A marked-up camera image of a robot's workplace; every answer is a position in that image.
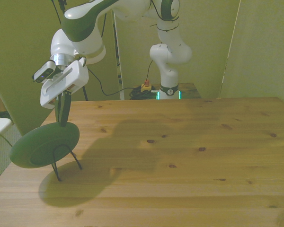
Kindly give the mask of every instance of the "robot logo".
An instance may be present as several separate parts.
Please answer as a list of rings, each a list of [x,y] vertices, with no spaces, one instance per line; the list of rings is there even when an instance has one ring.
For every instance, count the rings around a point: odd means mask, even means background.
[[[174,90],[173,89],[168,90],[167,94],[169,94],[170,96],[173,95],[174,94]]]

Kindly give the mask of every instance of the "camera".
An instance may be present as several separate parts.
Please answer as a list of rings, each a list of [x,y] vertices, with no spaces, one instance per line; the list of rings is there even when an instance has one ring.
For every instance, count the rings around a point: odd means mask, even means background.
[[[56,71],[56,68],[55,62],[49,60],[32,77],[35,82],[42,83],[45,79],[53,78],[53,73]]]

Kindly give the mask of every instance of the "tripod leg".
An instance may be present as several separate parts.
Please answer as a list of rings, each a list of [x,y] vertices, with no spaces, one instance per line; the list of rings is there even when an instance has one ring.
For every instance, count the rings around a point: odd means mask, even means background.
[[[77,160],[75,154],[74,154],[72,151],[71,151],[71,155],[74,157],[74,159],[76,160],[76,162],[77,162],[79,168],[82,170],[82,166],[81,166],[80,162]]]
[[[61,181],[61,179],[59,178],[59,175],[58,175],[58,169],[57,169],[57,165],[56,165],[56,162],[54,164],[52,164],[52,167],[53,167],[53,170],[56,174],[56,177],[58,179],[58,181]]]

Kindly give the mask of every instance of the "green wall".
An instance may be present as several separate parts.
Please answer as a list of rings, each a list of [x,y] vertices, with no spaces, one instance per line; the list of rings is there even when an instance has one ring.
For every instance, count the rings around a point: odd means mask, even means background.
[[[55,2],[60,13],[58,2]],[[67,2],[68,9],[86,0]],[[90,68],[109,93],[118,90],[110,16],[106,25],[106,57]],[[50,0],[0,0],[0,96],[22,135],[40,126],[51,112],[40,106],[41,84],[33,83],[31,76],[49,60],[51,40],[58,29],[60,24]],[[98,81],[92,75],[86,87],[90,100],[119,99],[118,95],[102,95]],[[84,100],[83,92],[77,93],[73,99]]]
[[[284,0],[242,0],[221,97],[284,101]]]

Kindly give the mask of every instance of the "white wall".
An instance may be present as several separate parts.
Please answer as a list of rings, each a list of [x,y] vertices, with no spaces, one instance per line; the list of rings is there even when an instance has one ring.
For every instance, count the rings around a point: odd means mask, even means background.
[[[284,0],[242,0],[221,97],[284,101]]]

